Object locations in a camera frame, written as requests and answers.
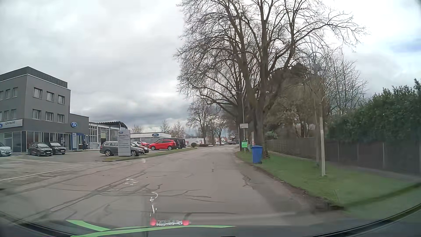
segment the gray building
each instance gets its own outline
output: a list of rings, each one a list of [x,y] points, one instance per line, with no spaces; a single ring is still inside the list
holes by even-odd
[[[88,138],[89,118],[70,113],[67,82],[31,67],[0,75],[0,142],[14,153],[47,141],[81,149]]]

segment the windshield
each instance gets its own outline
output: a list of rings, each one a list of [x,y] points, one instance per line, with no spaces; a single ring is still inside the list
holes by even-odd
[[[421,0],[0,0],[0,219],[421,236],[420,80]]]

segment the black van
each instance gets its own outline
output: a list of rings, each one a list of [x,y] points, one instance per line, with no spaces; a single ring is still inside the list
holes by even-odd
[[[186,140],[183,138],[177,138],[177,137],[165,137],[160,138],[156,140],[155,142],[161,141],[161,140],[173,140],[176,143],[176,148],[181,149],[186,147]]]

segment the grass verge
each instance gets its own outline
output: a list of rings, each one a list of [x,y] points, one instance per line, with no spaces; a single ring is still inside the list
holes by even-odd
[[[251,163],[251,153],[237,152],[237,157]],[[322,198],[331,205],[345,207],[352,215],[372,212],[378,218],[415,206],[421,197],[419,183],[410,183],[379,175],[348,170],[326,164],[326,176],[320,176],[316,162],[293,156],[271,154],[262,164],[253,164],[291,186],[304,189],[309,195]]]
[[[109,156],[102,161],[104,162],[111,162],[111,161],[124,161],[124,160],[134,160],[134,159],[142,159],[142,158],[148,158],[153,156],[163,156],[163,155],[169,155],[173,153],[183,152],[183,151],[191,151],[196,150],[196,147],[191,148],[183,148],[183,149],[176,149],[171,151],[161,151],[161,152],[155,152],[155,153],[148,153],[147,155],[141,155],[141,156],[130,156],[130,157],[119,157],[119,156]]]

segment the blue trash bin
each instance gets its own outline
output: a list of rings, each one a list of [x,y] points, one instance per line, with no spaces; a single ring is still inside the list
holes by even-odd
[[[262,151],[263,151],[263,146],[254,145],[254,146],[251,147],[251,152],[252,152],[252,155],[253,155],[253,158],[252,158],[253,164],[261,162]]]

